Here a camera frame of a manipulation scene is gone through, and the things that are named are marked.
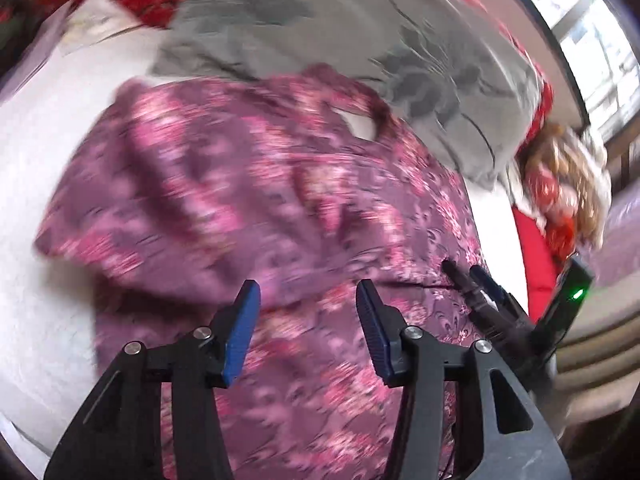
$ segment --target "gray pillow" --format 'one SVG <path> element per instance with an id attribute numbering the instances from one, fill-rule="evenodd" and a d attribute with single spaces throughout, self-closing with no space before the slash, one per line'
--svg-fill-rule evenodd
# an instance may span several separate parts
<path id="1" fill-rule="evenodd" d="M 184 0 L 171 28 L 156 75 L 251 80 L 329 63 L 487 189 L 540 101 L 530 60 L 463 0 Z"/>

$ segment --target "screw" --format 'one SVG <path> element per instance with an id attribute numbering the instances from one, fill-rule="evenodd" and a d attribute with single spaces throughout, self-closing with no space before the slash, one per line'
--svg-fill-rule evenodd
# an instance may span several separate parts
<path id="1" fill-rule="evenodd" d="M 419 326 L 409 325 L 403 331 L 404 336 L 409 339 L 420 339 L 422 337 L 422 329 Z"/>
<path id="2" fill-rule="evenodd" d="M 209 339 L 211 337 L 211 329 L 208 326 L 201 326 L 193 331 L 196 339 Z"/>
<path id="3" fill-rule="evenodd" d="M 139 354 L 142 350 L 142 345 L 138 341 L 132 341 L 131 343 L 127 343 L 124 347 L 125 353 L 129 355 Z"/>
<path id="4" fill-rule="evenodd" d="M 476 350 L 483 354 L 488 354 L 494 348 L 486 339 L 479 339 L 474 345 L 476 346 Z"/>

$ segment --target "bed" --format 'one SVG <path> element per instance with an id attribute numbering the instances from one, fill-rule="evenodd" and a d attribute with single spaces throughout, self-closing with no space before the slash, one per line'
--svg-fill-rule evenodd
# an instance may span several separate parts
<path id="1" fill-rule="evenodd" d="M 70 154 L 114 90 L 146 73 L 165 33 L 139 28 L 68 56 L 56 50 L 0 108 L 1 411 L 46 452 L 97 379 L 92 277 L 39 258 L 34 234 Z M 500 185 L 492 192 L 466 187 L 488 267 L 526 308 L 507 194 Z"/>

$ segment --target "beige wall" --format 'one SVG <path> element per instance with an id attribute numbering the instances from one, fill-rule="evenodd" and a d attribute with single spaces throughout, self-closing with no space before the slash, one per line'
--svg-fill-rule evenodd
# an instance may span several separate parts
<path id="1" fill-rule="evenodd" d="M 551 118 L 574 128 L 582 126 L 580 111 L 564 78 L 564 71 L 549 50 L 542 34 L 536 28 L 519 0 L 480 0 L 498 20 L 527 49 L 529 55 L 543 68 L 556 96 Z"/>

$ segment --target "purple floral shirt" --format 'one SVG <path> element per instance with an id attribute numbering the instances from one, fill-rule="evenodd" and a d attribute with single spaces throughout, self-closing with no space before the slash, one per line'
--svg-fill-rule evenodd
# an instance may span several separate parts
<path id="1" fill-rule="evenodd" d="M 376 140 L 354 137 L 335 109 L 370 117 Z M 424 287 L 449 284 L 446 257 L 482 263 L 462 178 L 326 65 L 254 84 L 127 82 L 69 163 L 36 246 L 102 277 L 100 370 L 127 341 L 171 342 L 243 280 L 260 283 L 243 373 L 216 392 L 238 480 L 382 472 L 400 391 L 374 374 L 358 280 L 441 341 L 476 338 L 455 291 Z M 162 434 L 173 479 L 169 388 Z"/>

